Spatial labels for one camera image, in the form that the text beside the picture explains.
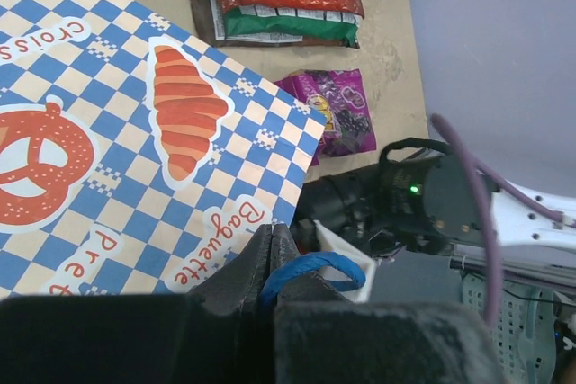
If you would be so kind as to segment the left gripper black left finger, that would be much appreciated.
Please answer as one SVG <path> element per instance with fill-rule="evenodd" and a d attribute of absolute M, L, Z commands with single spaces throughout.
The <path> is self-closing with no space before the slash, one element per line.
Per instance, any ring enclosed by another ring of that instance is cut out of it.
<path fill-rule="evenodd" d="M 22 296 L 1 304 L 4 383 L 269 383 L 257 323 L 273 230 L 183 294 Z"/>

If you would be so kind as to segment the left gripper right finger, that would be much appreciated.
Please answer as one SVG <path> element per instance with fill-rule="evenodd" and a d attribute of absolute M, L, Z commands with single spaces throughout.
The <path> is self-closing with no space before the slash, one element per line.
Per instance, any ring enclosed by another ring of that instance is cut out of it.
<path fill-rule="evenodd" d="M 318 251 L 273 227 L 270 382 L 506 382 L 476 314 L 454 303 L 354 303 L 322 277 Z"/>

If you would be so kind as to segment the blue checkered paper bag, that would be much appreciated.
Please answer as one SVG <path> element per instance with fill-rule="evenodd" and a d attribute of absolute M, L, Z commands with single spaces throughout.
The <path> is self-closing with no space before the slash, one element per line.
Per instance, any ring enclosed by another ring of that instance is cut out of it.
<path fill-rule="evenodd" d="M 1 0 L 1 295 L 182 292 L 293 219 L 325 118 L 134 0 Z"/>

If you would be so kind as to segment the purple snack bag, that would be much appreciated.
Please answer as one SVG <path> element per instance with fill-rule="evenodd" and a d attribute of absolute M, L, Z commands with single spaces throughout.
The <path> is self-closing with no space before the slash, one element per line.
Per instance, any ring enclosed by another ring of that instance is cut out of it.
<path fill-rule="evenodd" d="M 302 70 L 275 84 L 327 119 L 312 165 L 377 149 L 360 70 Z"/>

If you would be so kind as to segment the brown kettle chips bag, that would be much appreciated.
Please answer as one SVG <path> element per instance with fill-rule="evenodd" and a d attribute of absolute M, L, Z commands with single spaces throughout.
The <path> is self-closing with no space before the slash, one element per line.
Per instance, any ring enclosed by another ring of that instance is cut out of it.
<path fill-rule="evenodd" d="M 208 44 L 217 47 L 279 48 L 279 47 L 346 47 L 359 49 L 356 40 L 351 45 L 344 41 L 298 37 L 281 33 L 258 33 L 248 36 L 227 37 L 223 18 L 215 0 L 190 0 L 193 22 L 197 36 Z"/>

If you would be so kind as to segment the green snack bag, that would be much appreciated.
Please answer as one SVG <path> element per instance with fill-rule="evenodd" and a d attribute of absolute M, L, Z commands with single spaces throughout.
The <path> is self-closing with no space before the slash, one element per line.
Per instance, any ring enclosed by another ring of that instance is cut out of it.
<path fill-rule="evenodd" d="M 357 32 L 363 17 L 337 11 L 242 6 L 223 15 L 227 37 L 282 34 L 302 38 L 308 45 L 359 47 Z"/>

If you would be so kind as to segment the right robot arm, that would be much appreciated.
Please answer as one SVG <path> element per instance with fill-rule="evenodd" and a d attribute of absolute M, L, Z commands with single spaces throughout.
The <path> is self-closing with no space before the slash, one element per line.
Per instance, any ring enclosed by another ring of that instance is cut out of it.
<path fill-rule="evenodd" d="M 501 246 L 575 249 L 575 201 L 521 188 L 477 163 L 488 216 Z M 301 190 L 291 233 L 320 250 L 315 225 L 373 258 L 401 248 L 441 255 L 449 246 L 482 247 L 482 217 L 464 170 L 441 141 L 393 142 L 378 163 L 326 175 Z"/>

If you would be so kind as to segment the white plastic basket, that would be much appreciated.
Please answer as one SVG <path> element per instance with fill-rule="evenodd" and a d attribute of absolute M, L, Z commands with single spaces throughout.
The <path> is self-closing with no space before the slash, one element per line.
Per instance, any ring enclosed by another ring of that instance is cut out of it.
<path fill-rule="evenodd" d="M 557 323 L 561 302 L 552 290 L 507 281 L 491 331 L 499 364 L 510 383 L 551 383 L 563 348 Z"/>

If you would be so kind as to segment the aluminium frame rail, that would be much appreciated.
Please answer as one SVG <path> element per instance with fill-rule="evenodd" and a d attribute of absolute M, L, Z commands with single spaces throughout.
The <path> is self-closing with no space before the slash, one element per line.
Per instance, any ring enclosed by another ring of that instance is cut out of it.
<path fill-rule="evenodd" d="M 450 264 L 458 270 L 480 269 L 487 266 L 483 257 L 474 255 L 455 254 L 450 259 Z M 502 265 L 505 272 L 523 275 L 541 281 L 549 281 L 557 284 L 571 284 L 575 282 L 575 269 L 554 265 L 537 265 L 535 263 L 517 263 L 505 261 Z"/>

